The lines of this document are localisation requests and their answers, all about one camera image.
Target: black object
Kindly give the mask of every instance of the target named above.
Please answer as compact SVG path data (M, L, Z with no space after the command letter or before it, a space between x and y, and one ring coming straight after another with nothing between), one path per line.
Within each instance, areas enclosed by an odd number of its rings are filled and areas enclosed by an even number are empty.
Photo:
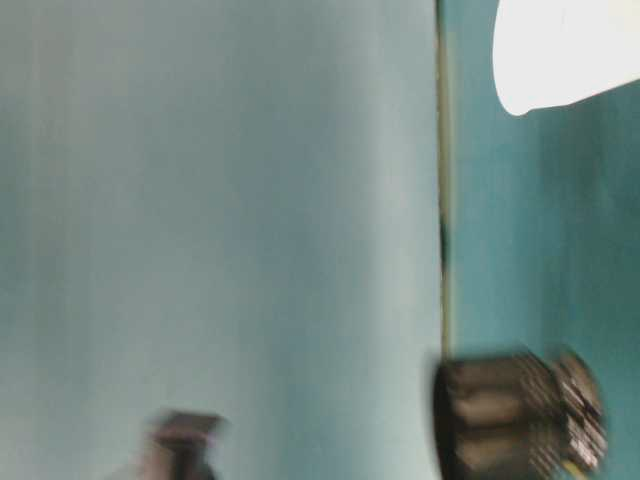
M169 412L149 435L143 480L213 480L208 447L224 423L216 415Z
M530 353L443 361L433 418L444 480L547 480L565 462L589 473L607 447L595 381L573 353L549 366Z

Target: light blue surface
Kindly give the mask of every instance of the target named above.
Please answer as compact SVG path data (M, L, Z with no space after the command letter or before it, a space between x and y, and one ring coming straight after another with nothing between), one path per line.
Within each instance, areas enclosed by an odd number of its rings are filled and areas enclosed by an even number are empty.
M435 478L434 14L0 5L0 477L102 479L158 408L229 480Z
M512 117L499 104L491 72L497 2L441 6L454 351L573 347L600 380L609 413L602 478L634 478L640 84Z

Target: black cylindrical object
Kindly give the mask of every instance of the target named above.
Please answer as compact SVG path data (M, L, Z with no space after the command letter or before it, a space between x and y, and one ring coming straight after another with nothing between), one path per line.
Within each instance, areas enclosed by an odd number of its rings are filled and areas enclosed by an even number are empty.
M564 462L591 472L606 451L595 382L572 353L443 361L433 417L444 480L546 480Z

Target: white object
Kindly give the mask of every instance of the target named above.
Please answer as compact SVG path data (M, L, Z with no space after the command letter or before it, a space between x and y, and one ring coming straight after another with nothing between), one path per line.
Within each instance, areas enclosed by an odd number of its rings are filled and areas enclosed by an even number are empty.
M640 79L640 0L500 0L493 75L512 115Z

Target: blurry object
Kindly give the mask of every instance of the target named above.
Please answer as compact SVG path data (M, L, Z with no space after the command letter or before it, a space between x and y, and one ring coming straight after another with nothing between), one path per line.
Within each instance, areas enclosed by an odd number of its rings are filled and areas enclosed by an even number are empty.
M607 448L596 384L573 353L550 366L530 353L444 361L433 418L444 480L591 473Z
M213 480L207 449L223 420L214 415L170 412L151 431L142 480Z
M493 75L512 115L637 80L639 53L637 0L500 0Z

